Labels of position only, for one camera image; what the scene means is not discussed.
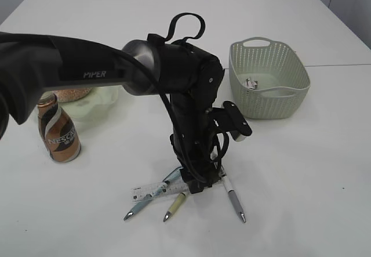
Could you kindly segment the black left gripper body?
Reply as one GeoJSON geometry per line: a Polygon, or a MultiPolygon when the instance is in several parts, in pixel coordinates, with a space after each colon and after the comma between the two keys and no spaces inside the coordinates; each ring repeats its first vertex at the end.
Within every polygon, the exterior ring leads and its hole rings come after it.
{"type": "Polygon", "coordinates": [[[178,135],[176,131],[170,135],[173,151],[182,166],[181,178],[192,194],[212,187],[223,176],[222,159],[226,154],[226,132],[220,133],[223,135],[222,143],[218,134],[213,133],[206,144],[199,140],[187,143],[186,137],[178,135]]]}

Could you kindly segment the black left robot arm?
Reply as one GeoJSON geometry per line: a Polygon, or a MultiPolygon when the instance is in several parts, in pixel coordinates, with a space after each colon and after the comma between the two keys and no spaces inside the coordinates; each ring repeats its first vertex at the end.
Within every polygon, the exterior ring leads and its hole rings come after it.
{"type": "Polygon", "coordinates": [[[1,132],[24,123],[47,91],[122,85],[131,95],[158,95],[173,125],[170,141],[192,193],[220,179],[213,108],[224,77],[219,59],[185,39],[150,34],[118,50],[83,39],[1,33],[1,132]]]}

